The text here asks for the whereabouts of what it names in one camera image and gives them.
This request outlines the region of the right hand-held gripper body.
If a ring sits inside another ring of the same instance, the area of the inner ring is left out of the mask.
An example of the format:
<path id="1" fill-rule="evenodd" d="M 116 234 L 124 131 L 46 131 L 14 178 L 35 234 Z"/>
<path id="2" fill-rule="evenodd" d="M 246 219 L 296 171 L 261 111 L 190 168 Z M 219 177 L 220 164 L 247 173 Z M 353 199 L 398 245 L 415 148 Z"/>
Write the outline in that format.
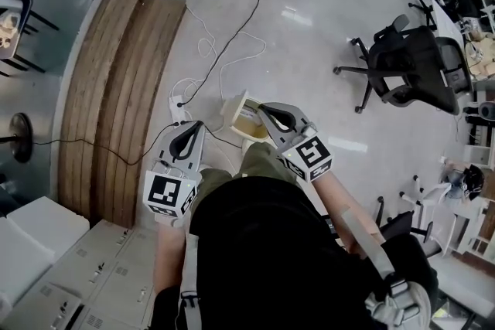
<path id="1" fill-rule="evenodd" d="M 314 182 L 331 169 L 333 155 L 313 123 L 278 150 L 282 164 L 305 182 Z"/>

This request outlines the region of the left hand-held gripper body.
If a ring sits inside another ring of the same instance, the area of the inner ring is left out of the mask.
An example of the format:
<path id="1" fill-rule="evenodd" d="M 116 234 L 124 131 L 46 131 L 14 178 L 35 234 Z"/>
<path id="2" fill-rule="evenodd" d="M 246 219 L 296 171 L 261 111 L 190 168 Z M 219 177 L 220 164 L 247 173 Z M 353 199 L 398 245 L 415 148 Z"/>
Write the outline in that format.
<path id="1" fill-rule="evenodd" d="M 190 210 L 201 181 L 200 158 L 180 161 L 161 150 L 145 173 L 142 201 L 155 220 L 182 221 Z"/>

